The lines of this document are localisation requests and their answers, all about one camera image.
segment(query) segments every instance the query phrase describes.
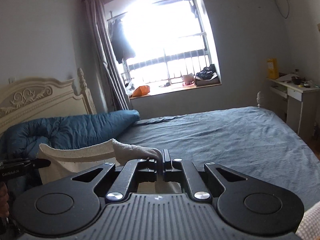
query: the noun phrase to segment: human hand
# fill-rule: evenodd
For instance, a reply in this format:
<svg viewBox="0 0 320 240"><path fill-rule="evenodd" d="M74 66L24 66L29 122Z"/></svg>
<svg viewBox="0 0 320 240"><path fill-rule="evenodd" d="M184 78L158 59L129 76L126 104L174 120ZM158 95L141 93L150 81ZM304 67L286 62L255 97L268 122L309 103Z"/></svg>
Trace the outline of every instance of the human hand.
<svg viewBox="0 0 320 240"><path fill-rule="evenodd" d="M4 182L0 183L0 217L6 218L9 216L9 195L8 189Z"/></svg>

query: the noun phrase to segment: orange bag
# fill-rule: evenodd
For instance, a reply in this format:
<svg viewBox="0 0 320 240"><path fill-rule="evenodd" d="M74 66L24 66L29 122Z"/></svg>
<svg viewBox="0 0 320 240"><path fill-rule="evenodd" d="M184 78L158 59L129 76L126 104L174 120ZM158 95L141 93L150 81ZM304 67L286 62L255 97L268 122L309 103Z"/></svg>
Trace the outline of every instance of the orange bag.
<svg viewBox="0 0 320 240"><path fill-rule="evenodd" d="M144 96L144 95L146 95L148 93L150 93L150 87L148 85L139 86L133 92L132 97L141 97L141 96Z"/></svg>

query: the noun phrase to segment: curtain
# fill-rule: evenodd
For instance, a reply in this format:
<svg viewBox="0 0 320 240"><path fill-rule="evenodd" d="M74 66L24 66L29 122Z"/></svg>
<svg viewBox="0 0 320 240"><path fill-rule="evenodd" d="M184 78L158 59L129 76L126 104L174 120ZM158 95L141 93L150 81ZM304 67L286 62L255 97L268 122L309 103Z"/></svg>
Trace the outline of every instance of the curtain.
<svg viewBox="0 0 320 240"><path fill-rule="evenodd" d="M98 70L106 97L108 112L131 108L129 97L107 31L107 21L101 0L85 0L89 25L98 55Z"/></svg>

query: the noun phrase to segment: white desk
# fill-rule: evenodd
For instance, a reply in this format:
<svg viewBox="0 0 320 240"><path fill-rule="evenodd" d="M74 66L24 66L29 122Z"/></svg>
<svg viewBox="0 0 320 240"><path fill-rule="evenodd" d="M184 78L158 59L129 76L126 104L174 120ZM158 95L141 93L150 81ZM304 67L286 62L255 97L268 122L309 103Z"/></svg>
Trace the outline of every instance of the white desk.
<svg viewBox="0 0 320 240"><path fill-rule="evenodd" d="M320 89L269 80L273 82L271 91L288 99L287 125L303 140L309 140L313 134Z"/></svg>

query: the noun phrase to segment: bed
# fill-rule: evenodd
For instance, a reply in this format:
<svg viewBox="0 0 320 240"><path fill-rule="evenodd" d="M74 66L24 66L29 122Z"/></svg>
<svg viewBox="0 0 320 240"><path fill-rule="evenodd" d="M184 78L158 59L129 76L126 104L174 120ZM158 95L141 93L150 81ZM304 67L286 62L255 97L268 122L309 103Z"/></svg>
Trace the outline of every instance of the bed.
<svg viewBox="0 0 320 240"><path fill-rule="evenodd" d="M73 80L29 78L1 89L0 134L40 117L95 114L90 90L78 70ZM296 193L305 209L320 201L320 162L273 112L260 107L140 120L116 139L160 150L196 166L217 162Z"/></svg>

